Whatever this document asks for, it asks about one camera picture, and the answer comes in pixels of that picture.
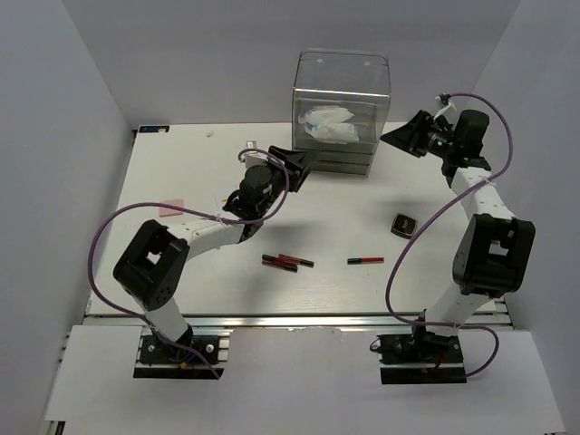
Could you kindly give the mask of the clear acrylic drawer organizer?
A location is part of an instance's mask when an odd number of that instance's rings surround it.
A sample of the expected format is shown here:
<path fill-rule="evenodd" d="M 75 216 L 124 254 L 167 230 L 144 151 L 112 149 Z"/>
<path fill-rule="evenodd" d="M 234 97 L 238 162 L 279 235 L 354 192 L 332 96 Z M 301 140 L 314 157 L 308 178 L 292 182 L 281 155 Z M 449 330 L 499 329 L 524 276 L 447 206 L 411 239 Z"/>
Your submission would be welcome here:
<path fill-rule="evenodd" d="M 391 99 L 386 55 L 304 50 L 293 86 L 292 147 L 316 154 L 315 171 L 366 177 Z"/>

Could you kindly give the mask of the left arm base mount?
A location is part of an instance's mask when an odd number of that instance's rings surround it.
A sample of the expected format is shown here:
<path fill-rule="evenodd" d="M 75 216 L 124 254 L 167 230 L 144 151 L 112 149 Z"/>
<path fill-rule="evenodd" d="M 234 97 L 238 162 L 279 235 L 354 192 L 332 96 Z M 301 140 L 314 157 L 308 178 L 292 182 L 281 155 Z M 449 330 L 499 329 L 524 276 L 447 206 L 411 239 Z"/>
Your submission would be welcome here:
<path fill-rule="evenodd" d="M 213 380 L 225 369 L 229 337 L 203 333 L 189 337 L 189 348 L 197 351 L 211 369 L 191 351 L 168 345 L 152 332 L 140 338 L 133 369 L 135 379 L 150 380 Z"/>

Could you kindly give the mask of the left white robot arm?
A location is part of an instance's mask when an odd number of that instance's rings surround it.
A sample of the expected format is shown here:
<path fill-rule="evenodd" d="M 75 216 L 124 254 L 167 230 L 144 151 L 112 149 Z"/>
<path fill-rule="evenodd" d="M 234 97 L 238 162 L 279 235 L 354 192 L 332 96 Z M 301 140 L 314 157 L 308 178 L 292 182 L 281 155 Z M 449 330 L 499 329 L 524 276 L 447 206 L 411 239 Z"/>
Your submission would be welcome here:
<path fill-rule="evenodd" d="M 144 222 L 113 268 L 113 277 L 140 306 L 148 325 L 160 339 L 160 350 L 171 361 L 191 351 L 191 327 L 174 294 L 186 263 L 221 247 L 250 239 L 296 193 L 312 170 L 317 153 L 246 148 L 238 154 L 246 171 L 222 210 L 232 219 L 191 211 L 196 218 L 165 226 Z"/>

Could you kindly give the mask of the white cotton pad packet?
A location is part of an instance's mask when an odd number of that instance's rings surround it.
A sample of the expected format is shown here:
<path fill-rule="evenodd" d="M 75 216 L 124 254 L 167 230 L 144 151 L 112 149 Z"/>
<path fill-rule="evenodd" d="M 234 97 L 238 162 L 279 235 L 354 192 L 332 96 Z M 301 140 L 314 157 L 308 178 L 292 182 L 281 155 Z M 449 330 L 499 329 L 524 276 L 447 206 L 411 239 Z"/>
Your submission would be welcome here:
<path fill-rule="evenodd" d="M 314 106 L 298 116 L 300 124 L 312 127 L 343 123 L 350 120 L 354 113 L 339 105 Z"/>
<path fill-rule="evenodd" d="M 358 142 L 359 135 L 356 126 L 351 123 L 339 122 L 328 124 L 306 123 L 304 130 L 315 140 L 328 143 Z"/>

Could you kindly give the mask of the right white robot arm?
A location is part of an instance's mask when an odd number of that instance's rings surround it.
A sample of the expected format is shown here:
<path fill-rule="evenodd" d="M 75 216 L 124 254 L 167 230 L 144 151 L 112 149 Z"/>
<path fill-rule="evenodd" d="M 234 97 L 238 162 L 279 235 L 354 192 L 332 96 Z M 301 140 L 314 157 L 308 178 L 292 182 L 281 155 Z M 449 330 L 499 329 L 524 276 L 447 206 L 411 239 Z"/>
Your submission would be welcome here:
<path fill-rule="evenodd" d="M 442 175 L 468 219 L 452 263 L 452 284 L 412 327 L 410 352 L 423 362 L 449 347 L 478 308 L 516 292 L 527 269 L 536 228 L 517 218 L 492 184 L 491 167 L 481 154 L 488 125 L 489 117 L 481 111 L 462 111 L 454 125 L 443 116 L 419 111 L 381 136 L 414 157 L 440 158 Z"/>

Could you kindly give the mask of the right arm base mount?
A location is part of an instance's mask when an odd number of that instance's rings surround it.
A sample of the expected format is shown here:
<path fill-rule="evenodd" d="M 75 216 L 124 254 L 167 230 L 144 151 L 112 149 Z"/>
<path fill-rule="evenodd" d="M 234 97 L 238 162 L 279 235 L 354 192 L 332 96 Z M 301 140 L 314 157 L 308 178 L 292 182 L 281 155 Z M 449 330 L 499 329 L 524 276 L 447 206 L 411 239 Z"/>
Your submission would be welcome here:
<path fill-rule="evenodd" d="M 467 382 L 459 338 L 425 343 L 411 334 L 378 335 L 370 344 L 379 356 L 383 385 L 460 384 Z"/>

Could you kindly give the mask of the red lip gloss tube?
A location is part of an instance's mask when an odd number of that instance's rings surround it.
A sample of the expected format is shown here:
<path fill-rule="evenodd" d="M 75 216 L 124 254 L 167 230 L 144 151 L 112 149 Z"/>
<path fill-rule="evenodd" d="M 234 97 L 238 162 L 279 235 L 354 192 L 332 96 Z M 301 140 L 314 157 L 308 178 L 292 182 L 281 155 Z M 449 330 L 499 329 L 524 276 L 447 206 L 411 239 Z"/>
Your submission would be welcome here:
<path fill-rule="evenodd" d="M 382 264 L 382 263 L 384 263 L 384 257 L 381 256 L 351 257 L 347 259 L 347 265 Z"/>

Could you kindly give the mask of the dark red lipstick tube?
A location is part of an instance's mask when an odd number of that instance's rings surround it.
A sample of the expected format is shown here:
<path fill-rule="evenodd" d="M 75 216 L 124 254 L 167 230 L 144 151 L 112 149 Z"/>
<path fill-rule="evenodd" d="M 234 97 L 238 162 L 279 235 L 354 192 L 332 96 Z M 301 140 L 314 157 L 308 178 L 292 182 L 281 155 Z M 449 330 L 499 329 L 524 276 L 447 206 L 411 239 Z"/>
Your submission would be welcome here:
<path fill-rule="evenodd" d="M 286 261 L 288 263 L 292 263 L 292 264 L 296 264 L 296 265 L 300 265 L 300 266 L 306 266 L 306 267 L 314 267 L 314 261 L 312 260 L 307 260 L 304 258 L 300 258 L 300 257 L 295 257 L 295 256 L 288 256 L 288 255 L 283 255 L 283 254 L 279 254 L 278 257 L 283 260 Z"/>
<path fill-rule="evenodd" d="M 298 266 L 295 264 L 291 264 L 291 263 L 287 263 L 287 262 L 282 262 L 279 261 L 278 259 L 275 260 L 268 260 L 268 259 L 263 259 L 262 260 L 262 264 L 264 266 L 269 266 L 269 267 L 273 267 L 279 270 L 284 270 L 286 272 L 291 272 L 291 273 L 297 273 L 298 272 Z"/>

